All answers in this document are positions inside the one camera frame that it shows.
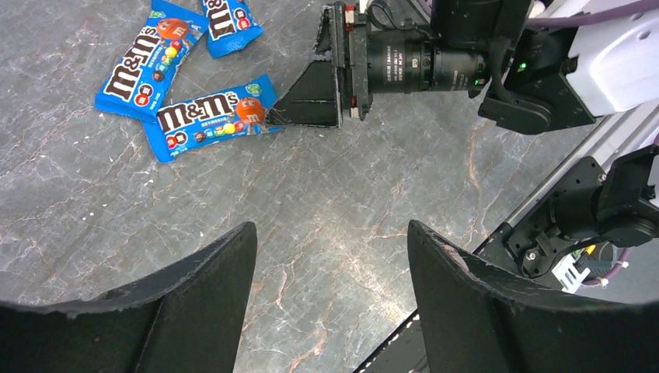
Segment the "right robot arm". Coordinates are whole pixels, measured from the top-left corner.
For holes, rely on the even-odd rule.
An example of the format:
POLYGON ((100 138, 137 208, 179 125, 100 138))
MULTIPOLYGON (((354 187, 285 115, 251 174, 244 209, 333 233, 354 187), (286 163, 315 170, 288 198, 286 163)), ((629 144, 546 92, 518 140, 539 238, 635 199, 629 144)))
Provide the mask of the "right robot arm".
POLYGON ((658 97, 658 3, 432 1, 429 21, 325 5, 312 60, 267 110, 276 126, 339 127, 378 94, 464 92, 519 134, 593 124, 658 97))

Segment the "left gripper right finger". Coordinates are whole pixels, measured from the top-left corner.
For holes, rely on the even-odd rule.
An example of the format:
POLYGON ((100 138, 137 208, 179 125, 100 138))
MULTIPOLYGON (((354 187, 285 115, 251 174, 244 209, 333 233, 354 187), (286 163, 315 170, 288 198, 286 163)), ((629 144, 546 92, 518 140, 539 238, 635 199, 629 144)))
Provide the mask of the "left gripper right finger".
POLYGON ((424 223, 407 229, 432 372, 656 372, 658 304, 572 295, 512 274, 424 223))

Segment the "blue M&M bag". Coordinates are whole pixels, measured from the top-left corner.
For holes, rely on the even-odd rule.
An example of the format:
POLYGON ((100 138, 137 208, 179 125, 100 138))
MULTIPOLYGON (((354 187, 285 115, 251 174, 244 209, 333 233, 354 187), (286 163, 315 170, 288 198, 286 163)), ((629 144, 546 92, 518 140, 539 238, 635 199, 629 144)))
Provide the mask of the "blue M&M bag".
POLYGON ((263 34, 247 1, 203 0, 201 6, 209 21, 207 50, 212 58, 241 51, 263 34))
POLYGON ((140 121, 152 121, 180 65, 207 32, 209 20, 167 1, 151 12, 94 99, 94 107, 140 121))
POLYGON ((276 99, 269 76, 263 74, 243 85, 163 106, 142 126, 155 157, 168 163, 219 141, 279 131, 265 121, 276 99))

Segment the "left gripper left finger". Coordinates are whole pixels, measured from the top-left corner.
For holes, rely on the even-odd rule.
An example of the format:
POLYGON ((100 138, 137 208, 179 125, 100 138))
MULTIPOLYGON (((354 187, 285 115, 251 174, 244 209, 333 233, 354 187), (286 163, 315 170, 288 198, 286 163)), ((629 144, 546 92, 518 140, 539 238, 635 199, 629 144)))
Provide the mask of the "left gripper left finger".
POLYGON ((255 272, 256 226, 90 301, 1 304, 3 372, 230 372, 255 272))

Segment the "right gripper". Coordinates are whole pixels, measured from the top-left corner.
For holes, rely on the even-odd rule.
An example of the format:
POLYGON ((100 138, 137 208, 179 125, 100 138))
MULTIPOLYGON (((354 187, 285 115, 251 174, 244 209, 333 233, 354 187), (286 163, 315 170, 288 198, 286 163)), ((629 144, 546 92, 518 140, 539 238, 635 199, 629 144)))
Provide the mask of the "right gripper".
POLYGON ((478 94, 490 79, 486 55, 446 46, 426 26, 411 19, 388 26, 375 10, 344 2, 324 5, 314 54, 330 52, 330 61, 311 61, 291 88, 266 112, 271 126, 338 128, 343 114, 360 120, 381 93, 467 91, 478 94))

